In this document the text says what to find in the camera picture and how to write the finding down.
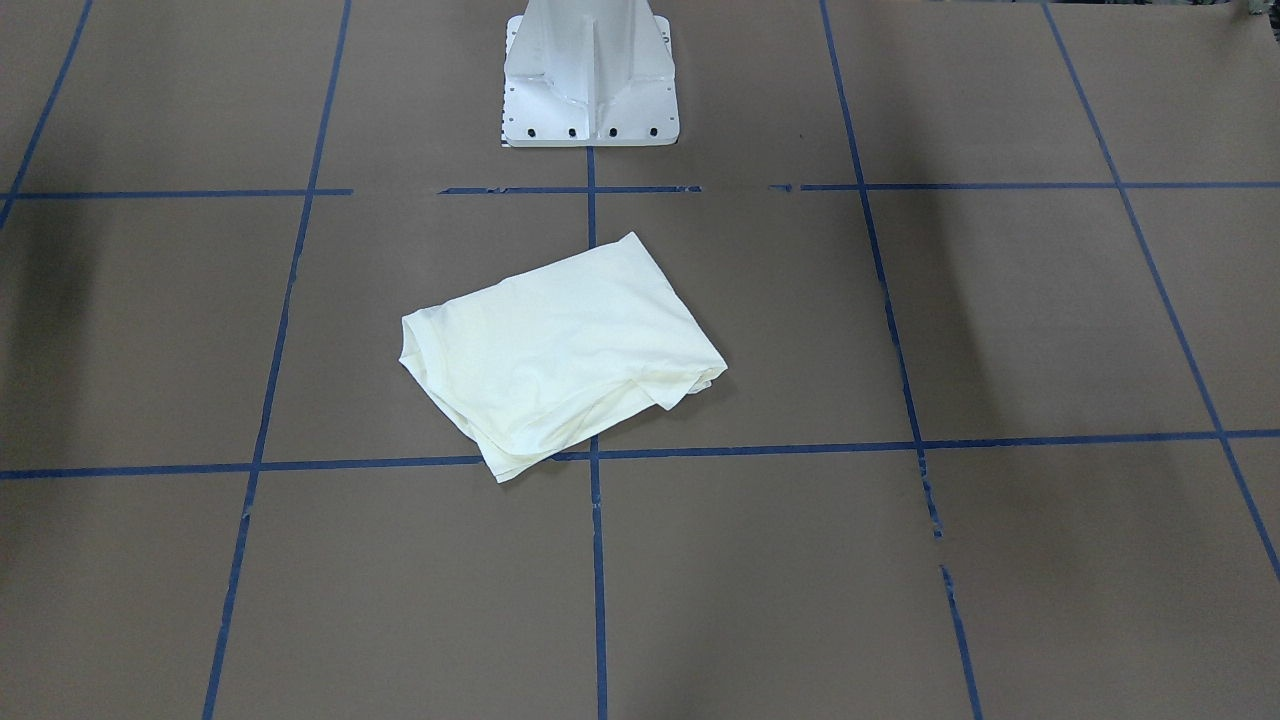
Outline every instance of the folded cloth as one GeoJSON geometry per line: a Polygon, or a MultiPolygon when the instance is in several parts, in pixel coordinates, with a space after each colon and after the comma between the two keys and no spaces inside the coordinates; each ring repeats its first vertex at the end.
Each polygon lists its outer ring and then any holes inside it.
{"type": "Polygon", "coordinates": [[[499,483],[727,369],[635,233],[403,327],[401,364],[499,483]]]}

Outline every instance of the white metal bracket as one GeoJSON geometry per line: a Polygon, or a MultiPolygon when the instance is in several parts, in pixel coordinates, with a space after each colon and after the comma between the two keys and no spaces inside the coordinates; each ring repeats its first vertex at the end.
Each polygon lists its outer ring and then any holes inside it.
{"type": "Polygon", "coordinates": [[[671,23],[648,0],[529,0],[507,23],[502,142],[671,145],[671,23]]]}

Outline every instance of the white towel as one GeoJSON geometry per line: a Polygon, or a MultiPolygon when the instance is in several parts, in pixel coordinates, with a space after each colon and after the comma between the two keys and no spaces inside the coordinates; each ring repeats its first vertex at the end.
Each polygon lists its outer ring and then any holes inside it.
{"type": "Polygon", "coordinates": [[[635,233],[403,325],[401,364],[499,483],[727,369],[635,233]]]}

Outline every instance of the towel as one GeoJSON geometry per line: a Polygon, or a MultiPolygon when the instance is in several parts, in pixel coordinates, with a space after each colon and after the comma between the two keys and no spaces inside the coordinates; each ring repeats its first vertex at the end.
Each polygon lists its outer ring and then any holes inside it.
{"type": "Polygon", "coordinates": [[[635,233],[403,318],[401,364],[499,483],[727,366],[635,233]]]}

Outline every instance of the white cloth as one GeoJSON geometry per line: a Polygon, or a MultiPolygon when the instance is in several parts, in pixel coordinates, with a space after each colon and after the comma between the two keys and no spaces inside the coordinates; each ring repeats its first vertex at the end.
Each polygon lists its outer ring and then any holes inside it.
{"type": "Polygon", "coordinates": [[[727,369],[635,233],[403,327],[401,364],[499,483],[727,369]]]}

